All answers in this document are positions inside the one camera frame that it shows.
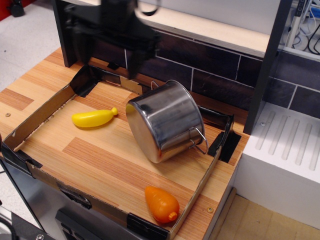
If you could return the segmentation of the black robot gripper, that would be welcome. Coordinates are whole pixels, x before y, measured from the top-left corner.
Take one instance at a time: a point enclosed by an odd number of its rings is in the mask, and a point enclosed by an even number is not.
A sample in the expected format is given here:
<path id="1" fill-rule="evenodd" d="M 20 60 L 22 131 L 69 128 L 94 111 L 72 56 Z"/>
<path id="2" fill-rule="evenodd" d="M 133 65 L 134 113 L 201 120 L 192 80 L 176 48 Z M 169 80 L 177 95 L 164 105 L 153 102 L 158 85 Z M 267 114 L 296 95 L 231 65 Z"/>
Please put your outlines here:
<path id="1" fill-rule="evenodd" d="M 99 5 L 68 4 L 66 22 L 72 30 L 77 59 L 87 65 L 95 39 L 131 50 L 128 78 L 135 79 L 145 61 L 156 53 L 159 34 L 136 16 L 137 2 L 101 2 Z"/>

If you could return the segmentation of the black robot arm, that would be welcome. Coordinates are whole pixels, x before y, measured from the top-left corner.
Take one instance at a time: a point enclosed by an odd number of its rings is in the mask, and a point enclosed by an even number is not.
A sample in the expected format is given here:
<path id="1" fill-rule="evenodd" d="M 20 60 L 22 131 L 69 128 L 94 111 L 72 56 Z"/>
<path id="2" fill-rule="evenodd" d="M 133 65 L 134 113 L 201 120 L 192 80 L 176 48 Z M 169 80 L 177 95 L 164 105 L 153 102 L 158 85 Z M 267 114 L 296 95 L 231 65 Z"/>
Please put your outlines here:
<path id="1" fill-rule="evenodd" d="M 136 0 L 103 0 L 99 5 L 69 3 L 64 11 L 77 59 L 88 64 L 100 40 L 132 52 L 128 78 L 134 79 L 145 61 L 154 58 L 161 36 L 136 16 Z"/>

